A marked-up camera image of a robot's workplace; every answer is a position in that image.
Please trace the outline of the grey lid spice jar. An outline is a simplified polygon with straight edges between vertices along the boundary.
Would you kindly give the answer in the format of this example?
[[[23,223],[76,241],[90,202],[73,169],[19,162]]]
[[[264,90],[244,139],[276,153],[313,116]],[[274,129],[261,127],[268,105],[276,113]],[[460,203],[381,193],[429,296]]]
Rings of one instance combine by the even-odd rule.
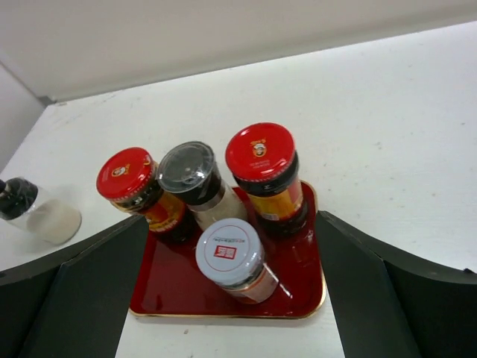
[[[207,279],[246,304],[268,300],[279,284],[259,234],[242,219],[222,219],[209,226],[198,239],[195,260]]]

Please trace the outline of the red lid dark sauce jar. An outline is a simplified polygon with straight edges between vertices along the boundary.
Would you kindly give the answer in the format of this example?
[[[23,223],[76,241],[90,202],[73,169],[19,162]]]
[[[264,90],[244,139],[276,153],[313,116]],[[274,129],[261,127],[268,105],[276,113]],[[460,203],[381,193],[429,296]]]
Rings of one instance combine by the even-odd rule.
[[[247,126],[229,141],[225,162],[263,230],[274,236],[301,230],[308,205],[294,138],[287,128],[273,122]]]

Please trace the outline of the black cap white bottle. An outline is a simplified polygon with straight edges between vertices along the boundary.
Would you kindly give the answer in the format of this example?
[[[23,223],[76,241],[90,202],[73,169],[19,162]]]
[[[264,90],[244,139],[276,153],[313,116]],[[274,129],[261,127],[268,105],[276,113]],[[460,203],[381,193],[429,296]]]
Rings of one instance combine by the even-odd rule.
[[[79,230],[80,211],[29,180],[1,182],[1,219],[52,245],[68,242]]]

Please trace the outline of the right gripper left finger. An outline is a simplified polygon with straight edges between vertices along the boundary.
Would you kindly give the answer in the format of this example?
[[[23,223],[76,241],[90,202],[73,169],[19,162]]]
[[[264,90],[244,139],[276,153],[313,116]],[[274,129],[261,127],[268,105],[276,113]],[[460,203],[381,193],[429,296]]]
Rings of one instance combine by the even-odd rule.
[[[2,357],[114,357],[148,238],[131,216],[1,272]]]

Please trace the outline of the clear cap grinder bottle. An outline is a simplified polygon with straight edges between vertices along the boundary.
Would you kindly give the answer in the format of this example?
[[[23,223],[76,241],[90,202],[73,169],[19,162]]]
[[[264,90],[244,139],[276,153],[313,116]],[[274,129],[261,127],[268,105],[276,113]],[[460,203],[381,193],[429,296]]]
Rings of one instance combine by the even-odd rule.
[[[183,201],[201,230],[222,219],[248,220],[247,209],[223,180],[212,148],[190,141],[172,148],[160,161],[160,186]]]

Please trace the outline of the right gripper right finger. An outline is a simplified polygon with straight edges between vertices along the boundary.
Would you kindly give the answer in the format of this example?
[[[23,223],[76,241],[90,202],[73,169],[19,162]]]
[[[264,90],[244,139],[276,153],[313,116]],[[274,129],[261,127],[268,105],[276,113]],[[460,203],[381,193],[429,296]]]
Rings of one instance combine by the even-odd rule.
[[[327,211],[315,233],[346,357],[475,357],[476,273],[380,241]]]

